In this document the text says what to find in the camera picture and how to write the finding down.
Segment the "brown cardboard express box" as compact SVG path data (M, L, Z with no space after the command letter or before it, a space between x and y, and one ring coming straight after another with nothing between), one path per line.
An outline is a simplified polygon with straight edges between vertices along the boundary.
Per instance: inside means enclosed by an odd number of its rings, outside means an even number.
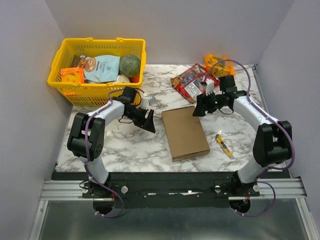
M172 161L182 161L209 154L210 147L193 105L163 111L164 130Z

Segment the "yellow utility knife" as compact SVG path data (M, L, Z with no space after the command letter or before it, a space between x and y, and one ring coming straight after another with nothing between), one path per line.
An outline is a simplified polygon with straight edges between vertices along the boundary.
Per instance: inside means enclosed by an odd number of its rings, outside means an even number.
M216 142L219 144L219 146L222 148L222 150L224 151L224 153L229 157L229 158L233 158L233 153L232 151L229 149L229 147L225 144L222 136L220 134L217 134L215 136L215 140Z

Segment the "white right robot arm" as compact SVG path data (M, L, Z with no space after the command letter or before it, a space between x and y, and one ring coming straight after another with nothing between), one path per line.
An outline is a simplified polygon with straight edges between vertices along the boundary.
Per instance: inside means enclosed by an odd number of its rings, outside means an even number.
M240 114L255 130L253 158L231 178L230 191L241 196L252 187L256 179L276 165L293 159L292 126L288 121L280 121L256 105L249 93L238 90L234 77L219 78L221 93L214 94L212 83L206 84L205 92L196 97L194 117L204 117L223 107Z

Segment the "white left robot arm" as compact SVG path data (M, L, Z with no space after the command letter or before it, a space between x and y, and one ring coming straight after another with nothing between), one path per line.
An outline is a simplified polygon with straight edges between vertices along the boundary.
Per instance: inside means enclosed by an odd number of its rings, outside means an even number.
M148 109L149 100L144 96L144 91L128 86L119 91L119 96L109 96L109 101L97 110L77 113L67 141L67 149L81 159L89 181L95 183L93 191L101 198L107 197L111 191L109 172L101 158L106 126L125 117L140 129L153 134L156 132L154 111Z

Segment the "orange snack box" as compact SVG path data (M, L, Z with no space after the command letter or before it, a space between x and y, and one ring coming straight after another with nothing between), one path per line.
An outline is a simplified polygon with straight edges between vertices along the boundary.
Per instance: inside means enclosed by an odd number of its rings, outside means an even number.
M60 74L63 83L85 83L84 69L81 67L63 68L60 70Z

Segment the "red snack bag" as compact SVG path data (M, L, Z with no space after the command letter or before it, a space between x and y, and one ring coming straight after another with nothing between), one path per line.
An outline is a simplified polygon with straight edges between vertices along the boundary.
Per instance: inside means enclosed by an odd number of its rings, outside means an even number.
M170 79L172 87L191 104L197 101L197 96L206 92L207 83L213 81L214 87L219 81L210 73L204 82L207 70L196 63L183 73Z

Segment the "orange round fruit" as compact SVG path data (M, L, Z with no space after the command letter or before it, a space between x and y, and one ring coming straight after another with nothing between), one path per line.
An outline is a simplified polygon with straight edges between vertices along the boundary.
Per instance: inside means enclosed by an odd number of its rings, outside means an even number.
M130 78L130 82L131 83L138 83L139 81L140 81L140 75L139 74Z

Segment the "orange yellow snack bag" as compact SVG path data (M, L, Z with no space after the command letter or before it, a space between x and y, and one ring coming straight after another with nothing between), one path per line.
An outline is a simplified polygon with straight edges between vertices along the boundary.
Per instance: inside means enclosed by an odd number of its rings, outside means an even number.
M222 61L227 59L227 56L218 57L214 54L208 54L204 56L204 68L210 72L214 77L220 78L228 75L236 75L236 72L233 67L233 63L230 61Z

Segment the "beige round bun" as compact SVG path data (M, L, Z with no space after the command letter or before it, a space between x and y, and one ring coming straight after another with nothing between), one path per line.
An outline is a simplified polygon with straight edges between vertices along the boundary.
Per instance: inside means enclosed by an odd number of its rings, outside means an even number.
M119 74L117 76L117 83L125 83L125 84L129 84L131 81L128 77L124 76L123 74Z

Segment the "green round melon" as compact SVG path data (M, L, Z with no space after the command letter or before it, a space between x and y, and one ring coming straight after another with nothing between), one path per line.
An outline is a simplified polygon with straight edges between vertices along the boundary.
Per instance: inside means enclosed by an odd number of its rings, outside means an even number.
M141 61L137 56L127 54L120 58L119 71L122 75L128 78L136 77L140 73L140 68Z

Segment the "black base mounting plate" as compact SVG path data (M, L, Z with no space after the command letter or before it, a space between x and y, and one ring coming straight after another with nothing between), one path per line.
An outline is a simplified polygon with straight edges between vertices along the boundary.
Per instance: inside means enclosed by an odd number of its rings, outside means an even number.
M48 201L91 202L98 213L130 209L233 208L246 212L254 200L297 196L300 181L287 173L268 172L248 189L233 192L231 172L112 172L107 186L81 172L55 172L44 183Z

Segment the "light blue chips bag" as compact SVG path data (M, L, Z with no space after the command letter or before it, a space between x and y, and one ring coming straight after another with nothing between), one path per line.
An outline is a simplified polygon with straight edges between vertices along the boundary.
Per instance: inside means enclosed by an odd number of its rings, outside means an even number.
M120 56L115 55L81 55L77 66L83 69L86 80L97 84L108 83L117 80L120 59Z

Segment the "yellow plastic shopping basket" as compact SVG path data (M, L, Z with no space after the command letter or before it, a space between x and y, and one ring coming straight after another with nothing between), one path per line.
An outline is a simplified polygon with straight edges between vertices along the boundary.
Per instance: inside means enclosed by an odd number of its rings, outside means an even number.
M132 54L140 59L139 79L135 83L78 83L63 82L61 69L72 65L75 55L96 57L99 55L114 55L123 57ZM103 106L109 96L117 97L120 89L132 87L138 89L143 84L143 73L146 66L146 41L141 38L94 39L66 38L62 41L51 64L47 84L59 91L74 106Z

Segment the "aluminium rail frame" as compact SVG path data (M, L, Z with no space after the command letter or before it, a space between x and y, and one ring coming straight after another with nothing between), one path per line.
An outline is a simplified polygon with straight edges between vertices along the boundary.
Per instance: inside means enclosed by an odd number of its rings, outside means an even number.
M143 89L155 97L156 133L114 121L106 129L102 159L109 171L159 177L173 173L204 176L232 173L253 158L253 128L238 113L215 112L202 118L208 155L172 161L162 111L189 103L170 85L187 65L148 64ZM319 235L300 178L277 170L262 181L262 197L252 201L247 217L230 208L125 209L119 218L96 216L92 200L82 196L87 178L80 160L63 144L51 180L43 184L33 240L316 240Z

